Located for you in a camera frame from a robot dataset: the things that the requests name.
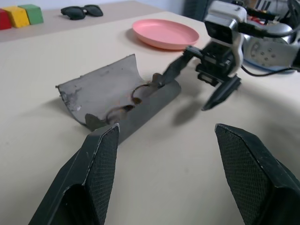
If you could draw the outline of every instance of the yellow block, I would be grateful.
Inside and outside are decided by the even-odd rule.
[[[13,27],[20,28],[30,24],[25,9],[17,6],[4,7],[2,9],[8,13]]]

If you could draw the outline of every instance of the red block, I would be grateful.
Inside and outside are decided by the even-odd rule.
[[[8,13],[3,9],[0,9],[0,30],[11,28],[10,19]]]

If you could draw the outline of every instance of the toy block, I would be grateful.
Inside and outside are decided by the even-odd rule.
[[[41,8],[32,4],[18,6],[26,10],[31,25],[43,23],[43,15]]]
[[[4,7],[2,9],[8,13],[13,27],[20,28],[29,25],[29,20],[25,9],[17,6]]]
[[[11,28],[8,13],[3,9],[0,9],[0,30]]]

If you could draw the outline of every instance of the pink plate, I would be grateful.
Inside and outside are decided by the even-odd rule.
[[[139,20],[132,25],[132,29],[143,42],[163,49],[182,50],[199,39],[194,29],[169,20]]]

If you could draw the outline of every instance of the white table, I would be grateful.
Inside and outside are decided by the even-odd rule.
[[[55,85],[132,53],[140,75],[150,79],[181,54],[137,41],[131,24],[143,18],[193,27],[201,36],[197,47],[209,40],[202,22],[160,12],[0,43],[0,224],[30,221],[89,134],[66,111]],[[300,178],[300,76],[239,71],[239,90],[201,112],[214,88],[197,80],[195,64],[178,78],[182,94],[119,147],[106,225],[243,224],[225,179],[216,123],[255,133]]]

